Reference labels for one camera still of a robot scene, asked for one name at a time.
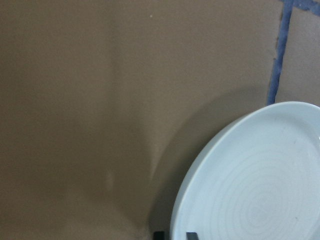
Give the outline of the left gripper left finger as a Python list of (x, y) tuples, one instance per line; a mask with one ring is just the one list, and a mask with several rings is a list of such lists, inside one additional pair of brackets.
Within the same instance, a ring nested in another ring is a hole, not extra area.
[(153, 240), (165, 240), (165, 232), (164, 231), (155, 231), (153, 233)]

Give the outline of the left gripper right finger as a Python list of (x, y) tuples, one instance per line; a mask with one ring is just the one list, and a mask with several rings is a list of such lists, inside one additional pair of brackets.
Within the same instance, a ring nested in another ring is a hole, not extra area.
[(187, 240), (199, 240), (199, 236), (196, 232), (186, 232)]

